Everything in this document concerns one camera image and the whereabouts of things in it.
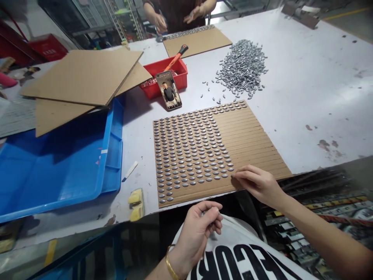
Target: gold bracelet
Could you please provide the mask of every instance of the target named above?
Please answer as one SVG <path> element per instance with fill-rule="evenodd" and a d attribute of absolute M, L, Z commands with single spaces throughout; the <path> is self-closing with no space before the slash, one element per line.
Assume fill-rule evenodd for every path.
<path fill-rule="evenodd" d="M 170 265 L 170 261 L 168 260 L 168 251 L 170 251 L 170 248 L 171 246 L 175 246 L 175 244 L 171 244 L 168 248 L 167 248 L 167 253 L 166 253 L 166 264 L 167 264 L 167 270 L 168 272 L 171 274 L 171 277 L 173 280 L 181 280 L 181 278 L 175 273 L 175 271 L 172 269 L 171 265 Z"/>

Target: smartphone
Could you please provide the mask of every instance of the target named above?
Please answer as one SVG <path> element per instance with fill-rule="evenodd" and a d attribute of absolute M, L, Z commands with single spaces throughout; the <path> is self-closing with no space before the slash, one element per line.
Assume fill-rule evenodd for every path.
<path fill-rule="evenodd" d="M 176 87 L 171 71 L 165 71 L 155 75 L 159 89 L 162 93 L 166 108 L 169 111 L 182 107 L 179 91 Z"/>

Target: dark shirt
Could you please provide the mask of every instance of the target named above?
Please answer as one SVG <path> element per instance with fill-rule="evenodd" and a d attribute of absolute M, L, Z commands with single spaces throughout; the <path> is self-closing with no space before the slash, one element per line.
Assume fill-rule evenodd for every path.
<path fill-rule="evenodd" d="M 154 7 L 154 11 L 160 14 L 162 11 L 166 19 L 168 33 L 175 33 L 185 31 L 196 27 L 206 25 L 205 19 L 199 17 L 187 24 L 184 18 L 194 10 L 195 7 L 200 6 L 206 0 L 143 0 L 143 3 L 149 3 Z"/>
<path fill-rule="evenodd" d="M 166 100 L 167 101 L 173 101 L 175 98 L 174 98 L 174 89 L 172 87 L 168 87 L 166 89 L 163 90 L 163 93 L 164 93 L 164 96 L 166 97 Z"/>

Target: orange hammer handle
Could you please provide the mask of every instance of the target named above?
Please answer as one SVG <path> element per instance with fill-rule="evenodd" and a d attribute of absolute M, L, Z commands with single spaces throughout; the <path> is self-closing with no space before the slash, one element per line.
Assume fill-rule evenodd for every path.
<path fill-rule="evenodd" d="M 171 69 L 171 67 L 179 60 L 179 58 L 186 52 L 188 49 L 187 45 L 182 45 L 180 51 L 178 52 L 177 55 L 175 55 L 174 59 L 171 61 L 171 63 L 166 67 L 164 71 L 168 71 Z"/>

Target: worker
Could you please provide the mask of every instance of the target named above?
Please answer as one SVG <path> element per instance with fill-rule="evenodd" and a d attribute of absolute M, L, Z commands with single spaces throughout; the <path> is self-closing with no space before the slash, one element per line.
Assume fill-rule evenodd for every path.
<path fill-rule="evenodd" d="M 373 279 L 373 252 L 285 194 L 272 174 L 246 165 L 232 177 L 289 218 L 341 279 Z M 249 224 L 222 215 L 224 207 L 215 201 L 190 207 L 175 246 L 146 280 L 317 279 L 262 242 Z"/>
<path fill-rule="evenodd" d="M 172 86 L 168 87 L 166 82 L 163 82 L 162 85 L 163 85 L 163 93 L 166 98 L 166 101 L 174 101 L 174 99 L 176 98 L 176 95 L 175 95 L 175 91 L 172 88 Z"/>
<path fill-rule="evenodd" d="M 170 34 L 204 26 L 205 16 L 215 9 L 216 0 L 143 0 L 143 5 L 157 33 Z"/>

